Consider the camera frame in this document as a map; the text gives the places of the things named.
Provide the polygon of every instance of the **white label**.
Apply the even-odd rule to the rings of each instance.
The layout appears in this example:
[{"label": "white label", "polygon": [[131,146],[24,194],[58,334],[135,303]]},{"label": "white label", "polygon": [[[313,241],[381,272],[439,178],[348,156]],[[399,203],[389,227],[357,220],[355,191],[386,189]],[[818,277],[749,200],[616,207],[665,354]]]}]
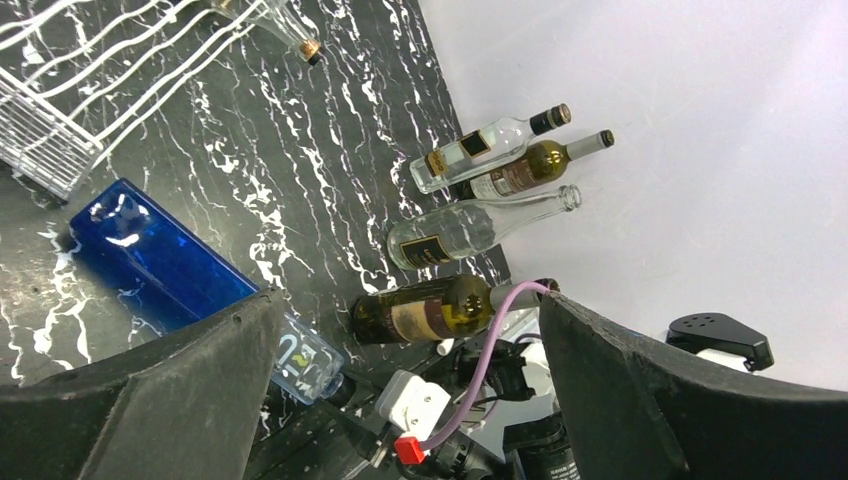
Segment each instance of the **white label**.
[{"label": "white label", "polygon": [[497,190],[502,197],[508,197],[509,194],[512,193],[512,189],[509,187],[509,182],[507,182],[504,177],[495,180],[495,190]]},{"label": "white label", "polygon": [[501,198],[497,188],[495,188],[495,183],[492,181],[492,176],[488,173],[480,175],[469,183],[471,184],[471,191],[474,192],[474,196],[480,200],[497,200]]},{"label": "white label", "polygon": [[577,464],[571,462],[564,467],[560,467],[551,472],[551,480],[580,480],[580,473],[577,472]]}]

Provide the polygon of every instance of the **green wine bottle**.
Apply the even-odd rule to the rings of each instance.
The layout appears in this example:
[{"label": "green wine bottle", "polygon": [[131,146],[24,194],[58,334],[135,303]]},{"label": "green wine bottle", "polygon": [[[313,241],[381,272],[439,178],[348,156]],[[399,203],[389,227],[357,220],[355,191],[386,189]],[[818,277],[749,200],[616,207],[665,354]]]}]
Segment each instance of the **green wine bottle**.
[{"label": "green wine bottle", "polygon": [[460,200],[497,200],[553,182],[572,160],[615,145],[610,130],[603,130],[568,145],[542,140],[527,147],[513,162],[457,185]]},{"label": "green wine bottle", "polygon": [[[536,280],[553,290],[553,279]],[[463,338],[489,325],[512,285],[491,287],[459,274],[366,295],[353,305],[353,330],[361,343],[408,343]],[[541,295],[525,291],[510,310],[538,307]]]}]

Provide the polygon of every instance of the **black marble surface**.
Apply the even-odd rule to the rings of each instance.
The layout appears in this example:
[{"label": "black marble surface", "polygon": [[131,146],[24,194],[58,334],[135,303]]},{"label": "black marble surface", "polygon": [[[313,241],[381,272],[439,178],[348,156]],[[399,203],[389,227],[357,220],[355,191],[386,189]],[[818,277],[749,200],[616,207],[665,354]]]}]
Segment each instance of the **black marble surface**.
[{"label": "black marble surface", "polygon": [[[26,18],[50,3],[8,0],[0,15],[4,22]],[[0,52],[0,66],[24,78],[142,4],[78,3],[27,42]],[[124,22],[36,88],[70,78],[109,45],[144,32],[171,5],[160,2]],[[66,238],[70,217],[119,177],[142,187],[257,284],[285,289],[301,320],[359,370],[412,368],[433,351],[432,345],[358,345],[347,308],[359,295],[457,271],[492,283],[509,279],[500,249],[418,272],[402,272],[386,256],[383,242],[393,224],[451,201],[445,192],[418,193],[407,163],[460,133],[417,3],[302,0],[294,6],[324,42],[326,62],[310,69],[271,34],[254,29],[130,132],[68,204],[0,167],[0,384],[26,387],[156,338],[155,319],[134,313],[144,285],[107,288],[80,268],[83,247]],[[120,51],[54,104],[71,111],[201,8],[190,6],[150,42]],[[80,123],[101,131],[226,23],[207,16],[113,95],[92,103]],[[328,421],[269,389],[248,475],[268,472],[294,453],[297,472],[278,466],[269,476],[331,478],[348,468],[342,464],[355,458],[333,452],[342,443],[328,452],[326,442],[313,439],[319,431],[333,435]],[[326,455],[337,458],[336,473],[322,468]]]}]

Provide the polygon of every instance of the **wine bottle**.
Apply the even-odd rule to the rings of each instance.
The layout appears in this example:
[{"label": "wine bottle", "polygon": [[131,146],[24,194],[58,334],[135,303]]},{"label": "wine bottle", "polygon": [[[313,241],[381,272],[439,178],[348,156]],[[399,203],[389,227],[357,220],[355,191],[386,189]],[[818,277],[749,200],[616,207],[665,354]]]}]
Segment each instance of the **wine bottle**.
[{"label": "wine bottle", "polygon": [[494,200],[553,182],[565,173],[569,162],[615,145],[610,130],[602,130],[565,146],[542,140],[527,147],[524,155],[503,167],[457,185],[461,200]]},{"label": "wine bottle", "polygon": [[[553,279],[536,280],[554,290]],[[512,285],[491,287],[480,277],[459,274],[366,295],[351,316],[361,343],[430,342],[462,338],[486,328]],[[541,295],[525,291],[510,310],[538,307]]]},{"label": "wine bottle", "polygon": [[415,160],[409,172],[421,193],[435,192],[521,156],[533,137],[570,121],[571,111],[565,104],[529,120],[504,117]]},{"label": "wine bottle", "polygon": [[574,185],[519,200],[464,200],[395,225],[389,257],[415,270],[470,257],[499,244],[515,229],[580,206]]}]

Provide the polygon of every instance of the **glass bottle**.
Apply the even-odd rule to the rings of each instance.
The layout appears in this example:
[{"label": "glass bottle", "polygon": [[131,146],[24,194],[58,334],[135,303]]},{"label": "glass bottle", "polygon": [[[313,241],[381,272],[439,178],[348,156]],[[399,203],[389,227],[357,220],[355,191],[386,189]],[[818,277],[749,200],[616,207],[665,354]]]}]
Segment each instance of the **glass bottle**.
[{"label": "glass bottle", "polygon": [[286,4],[288,0],[207,0],[221,15],[236,20],[245,12],[244,21],[264,28],[282,40],[300,57],[315,65],[323,57],[321,42],[316,40]]},{"label": "glass bottle", "polygon": [[519,200],[465,200],[395,225],[389,257],[404,270],[448,263],[486,250],[528,223],[580,206],[574,185]]},{"label": "glass bottle", "polygon": [[509,162],[523,154],[534,137],[570,121],[565,104],[529,120],[504,117],[413,161],[409,172],[421,193],[435,192]]},{"label": "glass bottle", "polygon": [[[553,279],[536,280],[558,290]],[[360,297],[352,310],[361,343],[430,342],[469,337],[485,329],[512,285],[491,287],[480,277],[459,274]],[[525,291],[510,311],[538,307],[541,295]]]},{"label": "glass bottle", "polygon": [[569,162],[613,145],[615,137],[610,130],[602,130],[567,145],[542,140],[527,147],[518,160],[460,183],[457,192],[461,200],[509,197],[553,182],[565,173]]}]

